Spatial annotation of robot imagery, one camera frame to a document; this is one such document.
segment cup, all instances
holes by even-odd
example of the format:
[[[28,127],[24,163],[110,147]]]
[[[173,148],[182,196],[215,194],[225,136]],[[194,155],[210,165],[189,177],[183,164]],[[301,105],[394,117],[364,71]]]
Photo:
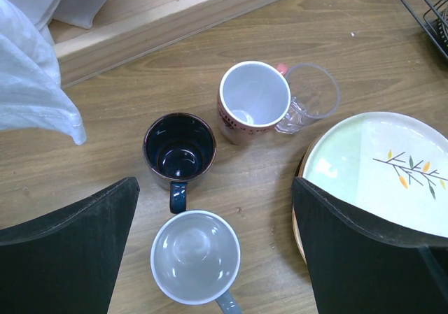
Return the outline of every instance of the cup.
[[[246,61],[230,68],[218,93],[218,126],[234,144],[245,144],[275,128],[288,112],[286,79],[264,62]]]
[[[218,126],[232,143],[245,144],[269,130],[294,134],[332,115],[340,89],[324,68],[288,68],[246,61],[230,68],[218,93]]]
[[[215,300],[223,313],[242,313],[229,291],[241,248],[223,218],[205,210],[175,215],[160,228],[150,253],[155,282],[169,298],[185,305]]]
[[[187,186],[196,186],[213,164],[215,137],[199,117],[170,113],[146,132],[143,155],[157,183],[170,189],[169,209],[178,214],[187,208]]]

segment branch pattern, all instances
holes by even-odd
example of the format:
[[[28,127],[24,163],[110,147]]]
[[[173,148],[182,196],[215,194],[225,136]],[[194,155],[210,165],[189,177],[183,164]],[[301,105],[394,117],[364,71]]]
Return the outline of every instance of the branch pattern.
[[[387,154],[387,160],[375,158],[373,158],[373,160],[392,166],[398,175],[398,180],[406,189],[408,189],[412,183],[424,186],[423,183],[426,181],[428,183],[429,192],[435,200],[434,187],[437,187],[437,184],[435,183],[436,179],[439,180],[440,187],[446,190],[446,182],[448,181],[448,178],[443,178],[442,176],[440,176],[440,173],[437,169],[429,172],[429,168],[431,167],[430,162],[421,160],[420,162],[414,163],[414,159],[412,159],[411,155],[409,156],[409,159],[407,161],[403,160],[403,158],[405,157],[405,153],[406,152],[401,152],[396,156],[393,156],[392,150],[390,150]]]

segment yellow leaf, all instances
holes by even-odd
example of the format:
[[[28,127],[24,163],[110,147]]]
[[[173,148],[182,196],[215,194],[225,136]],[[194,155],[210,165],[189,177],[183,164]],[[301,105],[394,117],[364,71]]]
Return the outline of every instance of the yellow leaf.
[[[427,162],[426,164],[425,164],[425,166],[423,166],[423,172],[427,172],[428,170],[429,170],[429,166],[431,165],[431,163],[430,162]]]
[[[403,185],[404,188],[406,188],[406,189],[408,188],[406,179],[404,179],[402,176],[400,176],[400,182],[401,182],[401,184]]]

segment dish rack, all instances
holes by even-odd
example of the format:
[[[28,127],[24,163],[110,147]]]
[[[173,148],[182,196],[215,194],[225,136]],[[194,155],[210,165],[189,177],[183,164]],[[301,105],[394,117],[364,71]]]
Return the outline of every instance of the dish rack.
[[[429,9],[419,15],[407,0],[400,0],[421,28],[429,35],[430,40],[448,60],[448,0],[424,0]]]

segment wooden surface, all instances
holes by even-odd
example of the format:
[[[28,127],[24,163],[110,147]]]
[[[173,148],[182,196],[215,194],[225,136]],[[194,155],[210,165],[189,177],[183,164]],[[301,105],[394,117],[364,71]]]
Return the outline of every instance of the wooden surface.
[[[50,24],[62,84],[88,78],[276,0],[108,0],[89,30]]]
[[[342,90],[339,110],[294,136],[230,145],[216,125],[216,92],[225,71],[248,59],[326,67]],[[279,1],[66,89],[87,129],[82,146],[53,131],[0,132],[0,227],[136,176],[141,194],[110,313],[219,313],[216,304],[175,304],[149,266],[152,240],[171,215],[141,144],[155,119],[186,111],[204,118],[218,143],[188,207],[223,216],[238,233],[242,262],[232,292],[244,313],[316,313],[291,224],[290,186],[305,148],[369,110],[411,115],[448,135],[447,69],[398,0]]]

